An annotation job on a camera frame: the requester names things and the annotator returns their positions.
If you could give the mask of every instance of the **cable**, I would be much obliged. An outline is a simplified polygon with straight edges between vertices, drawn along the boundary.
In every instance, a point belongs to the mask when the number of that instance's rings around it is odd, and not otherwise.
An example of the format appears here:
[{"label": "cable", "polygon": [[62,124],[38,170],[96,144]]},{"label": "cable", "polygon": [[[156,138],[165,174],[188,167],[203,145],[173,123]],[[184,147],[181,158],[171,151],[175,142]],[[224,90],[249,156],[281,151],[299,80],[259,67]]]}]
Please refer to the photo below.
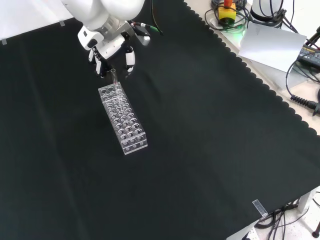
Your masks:
[{"label": "cable", "polygon": [[290,225],[290,224],[294,224],[294,223],[297,222],[299,219],[301,219],[304,215],[307,214],[307,212],[309,211],[309,208],[310,208],[310,207],[308,207],[308,210],[307,210],[302,216],[300,216],[297,220],[295,220],[295,221],[293,221],[293,222],[290,222],[290,223],[287,223],[286,226],[288,226],[288,225]]},{"label": "cable", "polygon": [[291,21],[290,21],[291,24],[294,19],[294,15],[295,15],[295,0],[293,0],[293,13],[292,13]]},{"label": "cable", "polygon": [[309,73],[316,79],[318,83],[320,83],[319,78],[312,72],[311,66],[309,66]]},{"label": "cable", "polygon": [[164,33],[160,30],[157,22],[156,22],[156,18],[155,18],[155,12],[154,12],[154,0],[151,0],[150,1],[150,12],[151,12],[151,17],[152,17],[152,21],[153,21],[153,24],[155,26],[155,28],[159,31],[159,33],[161,34],[161,36],[164,35]]},{"label": "cable", "polygon": [[[221,2],[220,0],[211,0],[212,8],[215,8],[215,6],[219,5],[220,2]],[[240,11],[246,7],[248,0],[235,0],[234,3],[235,3],[235,9]]]},{"label": "cable", "polygon": [[[246,16],[243,15],[243,14],[242,14],[240,11],[238,11],[237,9],[234,9],[234,8],[232,8],[232,7],[225,7],[225,6],[223,6],[223,4],[224,4],[224,3],[221,2],[221,3],[217,4],[217,5],[215,5],[214,8],[209,9],[208,11],[205,12],[205,14],[204,14],[204,20],[205,20],[206,24],[207,24],[208,26],[210,26],[212,29],[218,30],[218,31],[227,31],[227,30],[231,30],[231,29],[241,29],[241,28],[243,28],[243,27],[246,25],[246,23],[247,23]],[[221,21],[221,20],[219,19],[218,15],[217,15],[218,8],[227,8],[227,9],[234,10],[237,15],[240,15],[240,16],[242,17],[240,20],[236,21],[234,24],[237,24],[237,23],[239,23],[239,22],[241,22],[241,21],[243,21],[243,20],[244,20],[244,23],[241,23],[241,24],[238,24],[238,25],[235,25],[235,26],[234,26],[234,25],[230,25],[230,24],[228,24],[228,23],[225,23],[225,22]],[[217,28],[217,27],[213,26],[211,23],[208,22],[208,20],[207,20],[207,14],[208,14],[209,12],[214,12],[215,18],[217,19],[218,23],[219,23],[220,25],[222,25],[222,28]]]},{"label": "cable", "polygon": [[304,57],[306,57],[306,56],[309,56],[309,55],[312,55],[312,54],[317,54],[317,53],[319,53],[319,52],[318,52],[318,51],[315,51],[315,52],[310,52],[310,53],[304,54],[304,55],[302,55],[302,56],[299,56],[299,57],[291,64],[291,66],[289,67],[289,69],[288,69],[288,71],[286,72],[286,75],[285,75],[285,87],[286,87],[288,93],[289,93],[291,96],[294,96],[294,95],[290,92],[290,90],[289,90],[289,88],[288,88],[288,75],[289,75],[289,72],[290,72],[291,68],[296,64],[296,62],[297,62],[300,58],[304,58]]},{"label": "cable", "polygon": [[301,67],[299,67],[298,64],[295,64],[295,66],[305,75],[306,78],[311,79],[313,82],[320,84],[320,81],[316,76],[315,76],[315,79],[313,79],[308,74],[306,74],[306,72]]},{"label": "cable", "polygon": [[316,201],[314,198],[312,198],[312,200],[314,201],[314,203],[315,203],[318,207],[320,207],[320,204],[317,203],[317,201]]},{"label": "cable", "polygon": [[146,29],[151,29],[155,32],[159,32],[158,28],[156,28],[155,26],[152,26],[152,25],[148,25],[148,24],[145,24],[145,23],[142,23],[142,22],[135,22],[135,21],[130,21],[131,24],[133,24],[133,26],[140,26],[142,28],[146,28]]},{"label": "cable", "polygon": [[285,240],[286,235],[286,211],[283,212],[283,234],[282,234],[282,240]]},{"label": "cable", "polygon": [[[282,23],[284,25],[286,25],[290,30],[292,30],[296,34],[298,34],[297,29],[289,22],[289,20],[286,17],[284,17],[283,20],[285,20],[287,22],[287,23],[285,23],[284,21],[282,21]],[[309,44],[315,46],[318,50],[320,50],[320,47],[318,47],[314,42],[310,41],[308,38],[306,40],[309,42]]]},{"label": "cable", "polygon": [[276,234],[277,234],[277,229],[278,229],[278,226],[279,226],[279,223],[280,223],[280,219],[282,218],[282,216],[285,214],[285,210],[283,212],[281,212],[280,214],[280,217],[278,219],[278,223],[276,225],[276,228],[274,229],[274,234],[273,234],[273,240],[276,239]]}]

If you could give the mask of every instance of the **test tube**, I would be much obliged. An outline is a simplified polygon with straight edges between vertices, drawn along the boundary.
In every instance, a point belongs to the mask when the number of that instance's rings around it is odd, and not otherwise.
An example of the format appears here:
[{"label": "test tube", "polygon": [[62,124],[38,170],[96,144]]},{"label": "test tube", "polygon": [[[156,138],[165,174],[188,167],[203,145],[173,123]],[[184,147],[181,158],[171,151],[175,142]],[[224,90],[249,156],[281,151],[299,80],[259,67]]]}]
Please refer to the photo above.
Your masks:
[{"label": "test tube", "polygon": [[111,77],[113,80],[113,84],[117,86],[118,85],[118,77],[117,77],[116,70],[114,68],[111,69]]}]

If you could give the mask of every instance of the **floor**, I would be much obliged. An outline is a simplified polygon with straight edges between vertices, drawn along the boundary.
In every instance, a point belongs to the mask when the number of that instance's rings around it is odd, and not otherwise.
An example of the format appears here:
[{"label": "floor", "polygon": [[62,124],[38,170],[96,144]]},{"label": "floor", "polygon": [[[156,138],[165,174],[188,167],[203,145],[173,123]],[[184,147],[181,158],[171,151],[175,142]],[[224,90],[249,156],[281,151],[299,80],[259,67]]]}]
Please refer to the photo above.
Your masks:
[{"label": "floor", "polygon": [[[320,204],[320,193],[316,193],[314,199]],[[297,209],[287,211],[285,213],[286,224],[291,223],[298,219],[301,214]],[[312,232],[316,230],[320,222],[320,207],[318,207],[313,201],[310,204],[309,211],[297,222],[287,225],[285,229],[285,240],[314,240]],[[249,233],[248,238],[250,240],[267,240],[268,233],[271,229],[252,229]],[[275,240],[282,240],[283,227],[279,228]]]}]

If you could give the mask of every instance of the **table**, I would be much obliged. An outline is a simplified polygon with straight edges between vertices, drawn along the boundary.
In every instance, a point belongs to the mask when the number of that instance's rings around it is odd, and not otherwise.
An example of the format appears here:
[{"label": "table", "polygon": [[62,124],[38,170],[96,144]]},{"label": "table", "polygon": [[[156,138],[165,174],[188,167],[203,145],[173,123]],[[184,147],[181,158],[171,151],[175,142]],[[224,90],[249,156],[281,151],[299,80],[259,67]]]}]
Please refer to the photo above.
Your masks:
[{"label": "table", "polygon": [[[189,7],[194,10],[199,16],[205,19],[204,15],[207,10],[211,8],[211,1],[210,0],[185,0]],[[318,1],[314,1],[315,5],[320,4]],[[289,7],[289,1],[284,2],[284,8],[287,9],[287,16],[292,15],[292,8]],[[307,24],[309,21],[305,18],[307,9],[304,8],[303,1],[295,1],[295,18],[293,19],[292,24],[296,26],[297,30],[306,35],[310,38],[314,33],[315,30],[318,28],[317,24],[318,21],[313,21],[313,23]],[[235,36],[234,34],[230,33],[221,33],[219,31],[215,31],[216,34],[223,40],[228,48],[231,49],[232,52],[238,54],[240,49],[240,41],[242,38],[239,38],[239,35]],[[290,95],[287,93],[287,90],[280,89],[279,85],[275,84],[276,82],[284,81],[285,74],[281,73],[281,71],[274,69],[272,67],[263,65],[259,62],[251,61],[250,59],[246,59],[241,57],[242,60],[247,63],[247,66],[251,69],[253,73],[255,73],[260,79],[263,80],[265,84],[267,84],[270,89],[274,90],[278,96],[281,96],[284,101],[286,101],[291,108],[293,108],[296,114],[302,117],[303,121],[306,121],[309,124],[310,128],[313,128],[317,131],[318,135],[320,135],[320,117],[312,117],[313,112],[309,109],[301,107],[299,104],[296,104],[290,101]],[[297,96],[301,96],[302,98],[311,100],[311,101],[318,101],[317,94],[319,90],[319,85],[307,80],[305,77],[299,76],[297,73],[292,72],[290,75],[294,75],[297,78],[296,82],[300,82],[297,86],[293,87],[291,90],[293,94]],[[306,193],[300,199],[300,204],[298,210],[303,213],[308,209],[309,203],[312,201],[316,190],[312,190],[311,192]],[[254,227],[257,222],[250,224],[248,227],[242,229],[241,231],[235,233],[233,236],[230,236],[227,240],[238,240],[241,239],[247,232],[250,231]]]},{"label": "table", "polygon": [[[188,4],[188,6],[191,7],[192,10],[194,10],[197,14],[199,14],[199,16],[204,19],[204,15],[205,12],[207,10],[209,10],[211,8],[210,5],[210,0],[185,0],[185,2]],[[285,6],[287,6],[285,9],[287,9],[287,14],[289,16],[291,16],[292,14],[292,7],[290,7],[291,4],[289,4],[289,2],[291,3],[292,1],[287,0],[284,1]],[[314,4],[319,5],[320,2],[319,1],[314,1]],[[319,21],[311,21],[310,24],[307,24],[309,21],[308,19],[306,19],[304,16],[306,15],[306,11],[308,11],[305,7],[304,7],[304,1],[303,0],[296,0],[295,1],[295,18],[293,19],[292,24],[294,26],[296,26],[297,30],[303,34],[308,36],[309,38],[316,32],[316,29],[319,27],[317,26],[317,24],[319,24]],[[316,16],[316,14],[313,14],[314,11],[317,8],[314,8],[311,10],[310,16]],[[233,53],[238,54],[239,53],[239,39],[234,39],[234,38],[230,38],[230,35],[227,35],[231,41],[225,37],[225,35],[223,35],[221,32],[215,32],[216,34],[218,34],[219,38],[221,38],[223,40],[223,42],[226,44],[226,46],[228,48],[231,49],[231,51]],[[296,114],[298,114],[299,116],[302,117],[302,120],[307,122],[309,124],[310,128],[313,128],[314,130],[316,130],[316,132],[318,133],[318,135],[320,135],[320,117],[313,117],[313,111],[302,107],[301,105],[292,102],[290,100],[290,95],[288,94],[287,90],[282,90],[279,89],[279,87],[275,84],[275,81],[280,82],[280,81],[285,81],[284,77],[285,74],[281,73],[281,71],[274,69],[275,71],[272,71],[273,68],[272,67],[268,67],[265,66],[261,63],[258,62],[254,62],[246,59],[246,58],[242,58],[242,60],[248,65],[248,67],[251,69],[251,71],[253,73],[255,73],[258,78],[262,79],[263,82],[265,84],[267,84],[271,90],[275,91],[276,94],[280,97],[282,97],[282,99],[287,102],[290,106],[290,108],[293,108],[296,112]],[[319,91],[319,85],[312,82],[311,80],[306,80],[305,77],[299,76],[300,80],[302,83],[298,84],[297,86],[293,87],[291,89],[292,94],[299,96],[301,98],[304,99],[308,99],[310,101],[318,101],[317,98],[317,94]]]},{"label": "table", "polygon": [[[181,1],[157,10],[170,37],[134,44],[137,68],[122,82],[149,146],[126,158],[97,92],[107,79],[88,67],[79,22],[0,48],[1,159],[8,160],[0,162],[1,238],[223,239],[258,220],[255,199],[270,212],[316,187],[313,132]],[[235,69],[219,71],[218,56]],[[275,187],[281,177],[261,179],[261,171],[281,176],[284,168],[293,175],[282,187]]]}]

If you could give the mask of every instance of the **connector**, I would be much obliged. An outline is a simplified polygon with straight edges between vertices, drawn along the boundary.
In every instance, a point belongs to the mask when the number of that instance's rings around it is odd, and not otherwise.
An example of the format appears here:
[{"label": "connector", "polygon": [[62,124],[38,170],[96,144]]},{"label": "connector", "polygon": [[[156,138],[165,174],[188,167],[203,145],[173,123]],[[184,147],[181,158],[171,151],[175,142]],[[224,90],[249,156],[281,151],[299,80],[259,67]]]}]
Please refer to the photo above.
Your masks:
[{"label": "connector", "polygon": [[308,107],[309,109],[314,110],[312,116],[315,116],[316,114],[320,114],[320,103],[318,103],[318,102],[309,101],[304,98],[298,97],[296,95],[292,95],[291,100],[297,102],[298,104],[304,105],[304,106]]}]

